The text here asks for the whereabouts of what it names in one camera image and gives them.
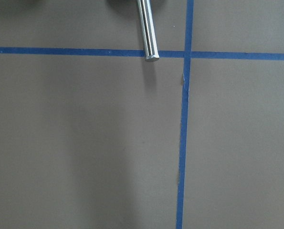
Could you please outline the steel ice scoop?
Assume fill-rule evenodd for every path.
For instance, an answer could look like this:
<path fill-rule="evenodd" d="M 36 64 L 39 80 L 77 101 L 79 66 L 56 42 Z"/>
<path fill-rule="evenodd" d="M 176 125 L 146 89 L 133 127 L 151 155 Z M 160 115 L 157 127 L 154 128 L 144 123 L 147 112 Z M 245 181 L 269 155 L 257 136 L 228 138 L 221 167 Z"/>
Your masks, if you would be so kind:
<path fill-rule="evenodd" d="M 141 24 L 141 34 L 146 62 L 159 60 L 157 39 L 155 34 L 150 0 L 136 0 Z"/>

